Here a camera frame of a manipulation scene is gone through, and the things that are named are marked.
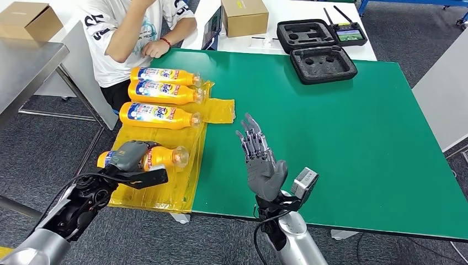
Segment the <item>person's left hand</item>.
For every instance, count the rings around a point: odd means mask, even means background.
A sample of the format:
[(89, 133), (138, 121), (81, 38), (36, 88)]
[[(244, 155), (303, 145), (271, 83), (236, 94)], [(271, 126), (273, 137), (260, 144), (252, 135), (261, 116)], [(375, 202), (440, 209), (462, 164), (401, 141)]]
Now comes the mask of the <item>person's left hand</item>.
[(142, 56), (149, 56), (151, 58), (157, 59), (166, 54), (170, 47), (171, 44), (164, 38), (157, 41), (150, 41), (143, 47)]

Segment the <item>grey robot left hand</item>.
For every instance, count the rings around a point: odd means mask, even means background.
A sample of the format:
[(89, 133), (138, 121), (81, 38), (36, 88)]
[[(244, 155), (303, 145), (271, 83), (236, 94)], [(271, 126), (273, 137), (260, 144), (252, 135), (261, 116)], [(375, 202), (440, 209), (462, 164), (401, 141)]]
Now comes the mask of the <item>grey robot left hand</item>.
[(122, 172), (142, 172), (143, 158), (156, 146), (159, 144), (154, 141), (127, 141), (114, 151), (108, 164)]

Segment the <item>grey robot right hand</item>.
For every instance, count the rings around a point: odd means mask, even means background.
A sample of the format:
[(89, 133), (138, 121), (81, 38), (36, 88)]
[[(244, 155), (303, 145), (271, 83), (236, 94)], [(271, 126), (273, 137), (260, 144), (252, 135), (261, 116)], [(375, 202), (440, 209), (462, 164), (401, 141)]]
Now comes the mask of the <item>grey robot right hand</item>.
[(276, 160), (266, 136), (253, 117), (246, 113), (241, 120), (244, 132), (236, 131), (247, 170), (247, 183), (261, 199), (272, 202), (279, 195), (288, 175), (286, 161)]

